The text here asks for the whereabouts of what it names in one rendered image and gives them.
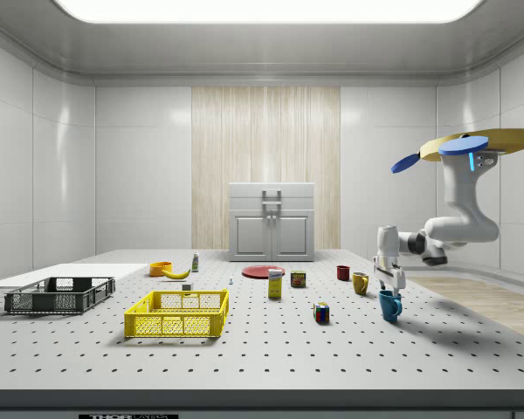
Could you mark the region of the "dark grey basket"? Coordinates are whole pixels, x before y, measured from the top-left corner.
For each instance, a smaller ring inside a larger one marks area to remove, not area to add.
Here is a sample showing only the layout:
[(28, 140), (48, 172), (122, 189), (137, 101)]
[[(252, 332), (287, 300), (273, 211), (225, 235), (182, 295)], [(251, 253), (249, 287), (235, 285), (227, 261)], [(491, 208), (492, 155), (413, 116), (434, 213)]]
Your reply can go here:
[(10, 314), (80, 314), (110, 297), (114, 277), (49, 277), (5, 293)]

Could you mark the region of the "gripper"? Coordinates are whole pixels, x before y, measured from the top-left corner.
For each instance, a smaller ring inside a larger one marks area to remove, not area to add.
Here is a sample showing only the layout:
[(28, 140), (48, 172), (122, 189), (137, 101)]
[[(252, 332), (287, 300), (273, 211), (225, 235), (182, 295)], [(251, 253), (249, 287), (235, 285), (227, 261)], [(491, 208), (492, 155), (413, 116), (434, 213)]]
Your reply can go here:
[(374, 256), (374, 275), (381, 284), (381, 289), (385, 290), (385, 285), (393, 288), (393, 295), (397, 296), (401, 289), (406, 287), (405, 273), (397, 263), (397, 257)]

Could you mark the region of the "yellow basket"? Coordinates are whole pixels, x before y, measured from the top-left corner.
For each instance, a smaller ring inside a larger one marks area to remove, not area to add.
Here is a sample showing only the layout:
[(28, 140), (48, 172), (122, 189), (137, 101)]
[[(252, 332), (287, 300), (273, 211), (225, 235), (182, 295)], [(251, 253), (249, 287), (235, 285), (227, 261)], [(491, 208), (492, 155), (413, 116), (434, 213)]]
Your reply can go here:
[(152, 291), (124, 313), (127, 337), (218, 337), (229, 291)]

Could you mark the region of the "white cabinet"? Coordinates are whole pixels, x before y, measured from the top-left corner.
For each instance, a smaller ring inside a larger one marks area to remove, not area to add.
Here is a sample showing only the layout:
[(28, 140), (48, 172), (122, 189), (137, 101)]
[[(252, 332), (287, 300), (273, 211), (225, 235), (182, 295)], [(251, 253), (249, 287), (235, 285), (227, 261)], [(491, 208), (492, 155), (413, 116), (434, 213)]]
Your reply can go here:
[(230, 261), (312, 261), (312, 182), (231, 182)]

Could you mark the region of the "blue mug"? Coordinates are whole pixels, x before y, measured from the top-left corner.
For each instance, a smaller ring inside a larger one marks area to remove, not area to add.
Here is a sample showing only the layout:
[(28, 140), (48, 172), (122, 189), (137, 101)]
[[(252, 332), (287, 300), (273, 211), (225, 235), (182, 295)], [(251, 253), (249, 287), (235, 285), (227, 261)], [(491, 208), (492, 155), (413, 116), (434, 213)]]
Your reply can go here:
[(392, 291), (381, 290), (379, 292), (379, 302), (383, 313), (383, 319), (394, 323), (397, 322), (398, 316), (402, 313), (402, 295), (394, 295)]

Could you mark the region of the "white board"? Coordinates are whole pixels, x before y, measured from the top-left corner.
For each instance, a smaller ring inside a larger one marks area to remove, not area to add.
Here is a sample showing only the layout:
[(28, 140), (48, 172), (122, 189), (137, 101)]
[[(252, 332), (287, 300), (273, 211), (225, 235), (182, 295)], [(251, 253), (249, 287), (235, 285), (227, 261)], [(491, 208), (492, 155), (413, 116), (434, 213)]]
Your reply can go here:
[(0, 280), (0, 288), (18, 288), (49, 277), (122, 278), (147, 264), (57, 264)]

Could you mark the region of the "red plate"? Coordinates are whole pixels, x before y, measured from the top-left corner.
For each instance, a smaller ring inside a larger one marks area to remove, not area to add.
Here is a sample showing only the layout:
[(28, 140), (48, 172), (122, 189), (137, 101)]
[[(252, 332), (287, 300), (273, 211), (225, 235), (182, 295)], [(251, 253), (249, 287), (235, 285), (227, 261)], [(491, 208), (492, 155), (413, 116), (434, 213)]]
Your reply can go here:
[(251, 265), (242, 270), (242, 275), (246, 278), (268, 279), (270, 270), (280, 271), (281, 275), (284, 275), (286, 271), (284, 268), (276, 265)]

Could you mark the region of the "yellow and white box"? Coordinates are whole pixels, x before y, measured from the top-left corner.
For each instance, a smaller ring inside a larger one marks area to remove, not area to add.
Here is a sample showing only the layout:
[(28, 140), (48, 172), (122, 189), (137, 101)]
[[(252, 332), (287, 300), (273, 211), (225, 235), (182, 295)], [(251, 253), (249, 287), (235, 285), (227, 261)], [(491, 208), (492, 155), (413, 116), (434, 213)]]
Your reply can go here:
[(284, 271), (279, 267), (268, 269), (268, 297), (280, 299), (282, 291), (282, 278)]

